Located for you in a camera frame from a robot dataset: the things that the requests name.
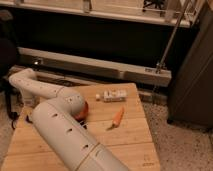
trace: black panel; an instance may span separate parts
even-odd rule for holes
[[[155,67],[172,27],[8,8],[20,46]],[[180,28],[167,60],[176,73],[197,33]]]

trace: metal pole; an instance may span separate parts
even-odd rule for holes
[[[170,50],[170,48],[171,48],[171,45],[172,45],[172,43],[173,43],[173,40],[174,40],[174,37],[175,37],[175,35],[176,35],[177,29],[178,29],[178,27],[180,26],[180,22],[181,22],[181,20],[182,20],[184,14],[185,14],[185,11],[186,11],[186,9],[187,9],[188,4],[189,4],[190,1],[191,1],[191,0],[185,0],[185,2],[184,2],[184,5],[183,5],[183,7],[182,7],[182,9],[181,9],[181,12],[180,12],[180,14],[179,14],[179,16],[178,16],[177,22],[176,22],[175,27],[174,27],[174,29],[173,29],[172,35],[171,35],[171,37],[170,37],[170,39],[169,39],[169,42],[168,42],[168,44],[167,44],[167,46],[166,46],[166,49],[165,49],[165,51],[164,51],[163,57],[161,58],[160,62],[157,63],[156,73],[160,73],[161,69],[162,69],[163,66],[164,66],[164,62],[165,62],[165,60],[166,60],[166,57],[167,57],[167,55],[168,55],[168,53],[169,53],[169,50]]]

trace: wood grain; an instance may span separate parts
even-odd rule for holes
[[[160,170],[149,126],[134,84],[74,88],[81,92],[90,104],[88,131],[100,143],[104,144],[131,171]],[[95,101],[95,94],[106,89],[126,89],[127,100],[119,103]],[[120,127],[106,131],[112,123],[113,114],[121,106],[124,106],[126,116]],[[25,122],[26,115],[31,112],[32,109],[29,107],[24,107],[22,110],[2,171],[68,171],[33,125]]]

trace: screw hole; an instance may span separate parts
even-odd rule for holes
[[[57,117],[57,116],[58,116],[58,114],[55,113],[54,115],[52,115],[52,118],[55,118],[55,117]]]
[[[86,144],[84,147],[83,147],[83,150],[87,149],[89,147],[88,144]]]
[[[72,128],[70,128],[70,129],[67,130],[67,133],[70,133],[70,132],[72,132]]]

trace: black cabinet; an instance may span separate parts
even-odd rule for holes
[[[170,85],[169,120],[213,127],[213,11],[203,9],[201,28]]]

